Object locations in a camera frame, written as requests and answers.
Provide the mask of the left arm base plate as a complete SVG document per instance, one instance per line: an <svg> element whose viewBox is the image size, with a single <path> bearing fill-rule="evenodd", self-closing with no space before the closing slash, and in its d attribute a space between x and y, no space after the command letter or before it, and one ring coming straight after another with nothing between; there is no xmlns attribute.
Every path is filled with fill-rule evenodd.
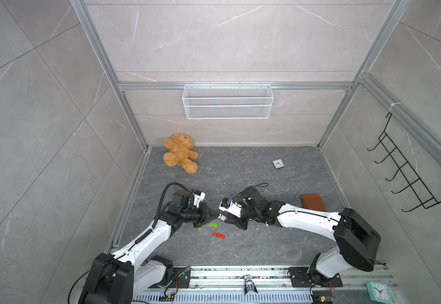
<svg viewBox="0 0 441 304"><path fill-rule="evenodd" d="M167 270L166 276L161 282L153 285L156 288L188 288L191 280L190 266L186 267L174 267Z"/></svg>

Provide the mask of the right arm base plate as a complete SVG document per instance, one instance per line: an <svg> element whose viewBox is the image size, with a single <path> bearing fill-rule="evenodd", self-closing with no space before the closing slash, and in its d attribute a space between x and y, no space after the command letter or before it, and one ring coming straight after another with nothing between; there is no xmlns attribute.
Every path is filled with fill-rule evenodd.
<svg viewBox="0 0 441 304"><path fill-rule="evenodd" d="M332 278L327 278L316 271L311 272L309 267L289 267L287 276L294 288L309 288L312 286L339 288L343 286L338 274Z"/></svg>

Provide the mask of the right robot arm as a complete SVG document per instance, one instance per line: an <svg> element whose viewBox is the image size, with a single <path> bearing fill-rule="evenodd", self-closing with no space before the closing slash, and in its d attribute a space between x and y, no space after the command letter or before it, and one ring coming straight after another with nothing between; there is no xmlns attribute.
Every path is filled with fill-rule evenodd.
<svg viewBox="0 0 441 304"><path fill-rule="evenodd" d="M324 286L340 272L355 268L374 270L381 236L355 210L322 212L300 208L282 201L268 201L255 186L219 204L220 218L247 230L250 221L268 226L294 228L322 235L337 245L318 253L307 270L311 284Z"/></svg>

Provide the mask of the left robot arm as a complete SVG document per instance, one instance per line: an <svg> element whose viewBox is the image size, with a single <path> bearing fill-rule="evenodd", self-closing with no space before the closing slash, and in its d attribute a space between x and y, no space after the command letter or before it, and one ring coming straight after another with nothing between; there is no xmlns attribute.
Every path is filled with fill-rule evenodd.
<svg viewBox="0 0 441 304"><path fill-rule="evenodd" d="M204 198L201 191L176 191L136 239L116 252L100 253L83 274L86 281L78 303L132 303L150 286L168 286L174 280L172 261L151 254L184 223L201 227L218 218L219 212Z"/></svg>

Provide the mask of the red usb drive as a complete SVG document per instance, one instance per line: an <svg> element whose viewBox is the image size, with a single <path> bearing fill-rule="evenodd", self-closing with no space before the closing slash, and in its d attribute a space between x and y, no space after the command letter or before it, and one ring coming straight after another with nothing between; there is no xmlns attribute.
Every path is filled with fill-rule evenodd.
<svg viewBox="0 0 441 304"><path fill-rule="evenodd" d="M219 239L225 239L226 238L226 236L224 234L220 234L220 233L213 233L213 237L219 238Z"/></svg>

